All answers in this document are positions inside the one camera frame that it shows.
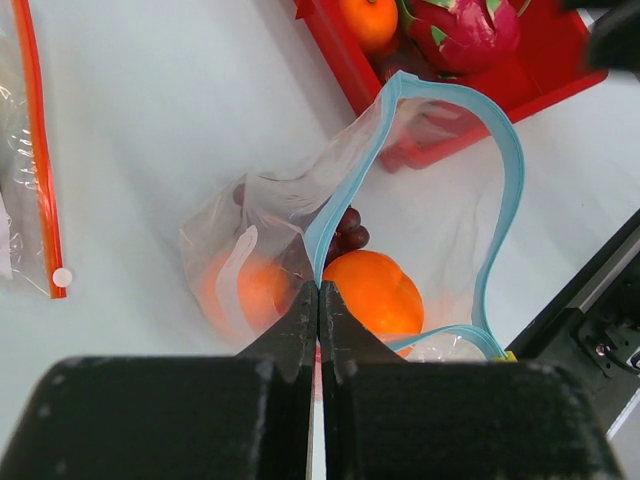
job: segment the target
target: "orange zipper seal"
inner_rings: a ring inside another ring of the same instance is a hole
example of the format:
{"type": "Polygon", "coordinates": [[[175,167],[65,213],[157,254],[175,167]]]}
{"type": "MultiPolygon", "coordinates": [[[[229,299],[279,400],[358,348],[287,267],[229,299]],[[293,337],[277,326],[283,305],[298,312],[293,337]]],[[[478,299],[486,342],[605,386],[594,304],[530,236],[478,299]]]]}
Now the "orange zipper seal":
{"type": "Polygon", "coordinates": [[[38,45],[29,1],[12,0],[12,3],[20,40],[24,78],[27,85],[27,105],[31,123],[31,141],[36,167],[38,205],[40,207],[40,224],[42,227],[49,291],[51,292],[51,298],[64,298],[67,296],[66,289],[60,288],[53,283],[53,272],[58,268],[62,268],[62,248],[60,246],[58,207],[56,205],[51,172],[51,159],[49,157],[49,147],[47,146],[38,45]]]}

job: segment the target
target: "zipper bag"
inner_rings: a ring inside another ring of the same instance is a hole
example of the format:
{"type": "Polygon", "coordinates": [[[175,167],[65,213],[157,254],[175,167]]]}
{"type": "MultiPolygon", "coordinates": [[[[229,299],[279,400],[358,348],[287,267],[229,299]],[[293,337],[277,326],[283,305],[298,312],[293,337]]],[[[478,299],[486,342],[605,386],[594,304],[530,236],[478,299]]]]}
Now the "zipper bag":
{"type": "Polygon", "coordinates": [[[0,283],[66,296],[42,77],[27,0],[0,0],[0,283]]]}
{"type": "Polygon", "coordinates": [[[322,282],[351,205],[370,232],[366,249],[391,257],[423,302],[421,331],[390,327],[374,332],[381,340],[410,360],[507,359],[484,302],[523,182],[520,143],[495,103],[401,72],[310,162],[247,173],[189,219],[187,279],[205,317],[242,348],[303,282],[322,282]]]}

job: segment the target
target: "white table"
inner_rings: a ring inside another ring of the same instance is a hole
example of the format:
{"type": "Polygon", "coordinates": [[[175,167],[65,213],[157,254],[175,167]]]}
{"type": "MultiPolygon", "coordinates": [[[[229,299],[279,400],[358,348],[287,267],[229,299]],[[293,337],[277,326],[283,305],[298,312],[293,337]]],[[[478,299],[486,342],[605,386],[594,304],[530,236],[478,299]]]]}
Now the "white table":
{"type": "MultiPolygon", "coordinates": [[[[57,302],[0,292],[0,451],[63,357],[227,353],[185,287],[181,223],[243,171],[291,165],[354,119],[291,0],[32,9],[76,280],[57,302]]],[[[612,78],[518,125],[526,191],[489,288],[504,344],[640,206],[639,87],[612,78]]]]}

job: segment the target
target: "mandarin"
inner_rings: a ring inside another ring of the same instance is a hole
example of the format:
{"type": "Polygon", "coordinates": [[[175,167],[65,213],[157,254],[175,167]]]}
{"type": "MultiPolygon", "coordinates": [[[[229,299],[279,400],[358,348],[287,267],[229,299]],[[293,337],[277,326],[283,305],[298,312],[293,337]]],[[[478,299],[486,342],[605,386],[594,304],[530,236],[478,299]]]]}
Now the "mandarin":
{"type": "Polygon", "coordinates": [[[357,250],[337,258],[324,271],[349,311],[376,335],[422,332],[424,306],[420,292],[391,258],[357,250]]]}
{"type": "MultiPolygon", "coordinates": [[[[209,323],[223,335],[234,338],[238,333],[234,331],[233,324],[242,319],[226,318],[216,292],[218,274],[228,257],[228,252],[220,255],[202,275],[198,300],[209,323]]],[[[258,335],[284,315],[293,300],[294,292],[287,272],[255,252],[240,268],[237,287],[245,319],[258,335]]]]}
{"type": "Polygon", "coordinates": [[[340,0],[340,9],[366,55],[388,47],[398,26],[395,0],[340,0]]]}

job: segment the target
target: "grape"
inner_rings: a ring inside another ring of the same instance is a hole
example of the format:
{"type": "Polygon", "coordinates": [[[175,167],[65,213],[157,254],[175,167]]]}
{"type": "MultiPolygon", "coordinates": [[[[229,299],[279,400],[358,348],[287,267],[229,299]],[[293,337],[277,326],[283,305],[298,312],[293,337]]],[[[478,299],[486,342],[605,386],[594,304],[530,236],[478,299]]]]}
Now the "grape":
{"type": "Polygon", "coordinates": [[[338,233],[353,232],[360,226],[360,221],[360,212],[353,207],[349,207],[347,208],[347,211],[344,212],[342,220],[340,220],[336,231],[338,233]]]}
{"type": "Polygon", "coordinates": [[[244,183],[233,189],[233,201],[239,206],[244,204],[244,183]]]}
{"type": "Polygon", "coordinates": [[[340,246],[343,250],[348,252],[352,252],[353,250],[358,250],[360,248],[364,248],[369,243],[369,231],[360,225],[357,229],[352,232],[346,233],[340,239],[340,246]]]}
{"type": "Polygon", "coordinates": [[[343,255],[343,251],[340,248],[340,244],[338,243],[338,239],[334,236],[331,239],[331,243],[329,244],[329,251],[327,252],[327,259],[324,262],[325,268],[333,262],[340,255],[343,255]]]}

